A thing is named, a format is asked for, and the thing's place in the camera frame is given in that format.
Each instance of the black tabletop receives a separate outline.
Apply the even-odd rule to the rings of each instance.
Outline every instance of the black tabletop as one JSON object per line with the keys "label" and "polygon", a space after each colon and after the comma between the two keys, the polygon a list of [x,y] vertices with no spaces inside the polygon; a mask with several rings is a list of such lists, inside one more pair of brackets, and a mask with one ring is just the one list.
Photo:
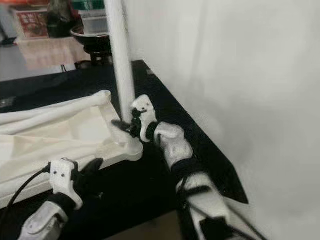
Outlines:
{"label": "black tabletop", "polygon": [[[161,81],[155,75],[147,74],[148,66],[143,61],[135,61],[132,66],[136,96],[147,94],[150,97],[159,121],[184,128],[186,138],[222,195],[248,203],[229,160]],[[112,66],[0,82],[0,98],[16,97],[14,104],[0,108],[0,113],[29,110],[86,97],[100,90],[111,91],[112,104],[120,115]],[[82,209],[75,212],[66,224],[61,240],[105,239],[176,208],[175,186],[162,152],[151,143],[144,144],[143,157],[139,161],[123,161],[100,170],[91,187],[101,194],[85,200]],[[47,191],[16,203],[5,223],[4,239],[17,239],[25,220],[50,194],[51,191]]]}

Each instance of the floor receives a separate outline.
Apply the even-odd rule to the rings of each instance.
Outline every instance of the floor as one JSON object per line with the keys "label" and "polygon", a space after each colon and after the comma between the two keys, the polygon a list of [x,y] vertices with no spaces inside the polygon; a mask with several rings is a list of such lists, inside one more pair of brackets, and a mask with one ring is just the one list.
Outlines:
{"label": "floor", "polygon": [[[67,65],[66,68],[69,71],[74,66]],[[0,47],[0,82],[60,72],[61,66],[29,70],[18,46]]]}
{"label": "floor", "polygon": [[182,240],[175,211],[146,222],[106,240]]}

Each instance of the white backdrop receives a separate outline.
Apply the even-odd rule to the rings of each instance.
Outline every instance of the white backdrop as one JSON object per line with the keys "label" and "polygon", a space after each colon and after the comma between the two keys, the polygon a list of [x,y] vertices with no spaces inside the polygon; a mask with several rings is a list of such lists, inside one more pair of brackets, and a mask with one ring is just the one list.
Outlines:
{"label": "white backdrop", "polygon": [[125,2],[133,57],[234,164],[252,221],[318,239],[320,1]]}

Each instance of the clear plastic container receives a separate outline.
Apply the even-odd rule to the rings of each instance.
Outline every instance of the clear plastic container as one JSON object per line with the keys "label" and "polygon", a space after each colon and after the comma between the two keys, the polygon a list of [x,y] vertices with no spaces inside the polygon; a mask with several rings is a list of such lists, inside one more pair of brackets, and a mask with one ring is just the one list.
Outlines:
{"label": "clear plastic container", "polygon": [[107,34],[107,15],[104,9],[79,11],[84,34]]}

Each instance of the white pole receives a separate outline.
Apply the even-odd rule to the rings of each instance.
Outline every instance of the white pole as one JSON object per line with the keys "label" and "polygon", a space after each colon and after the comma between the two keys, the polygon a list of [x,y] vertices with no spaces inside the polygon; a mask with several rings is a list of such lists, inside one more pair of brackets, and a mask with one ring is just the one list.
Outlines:
{"label": "white pole", "polygon": [[[122,0],[104,0],[104,5],[106,8],[122,120],[131,123],[132,114],[130,106],[136,97]],[[141,151],[139,141],[129,135],[127,141],[126,147],[129,152]]]}

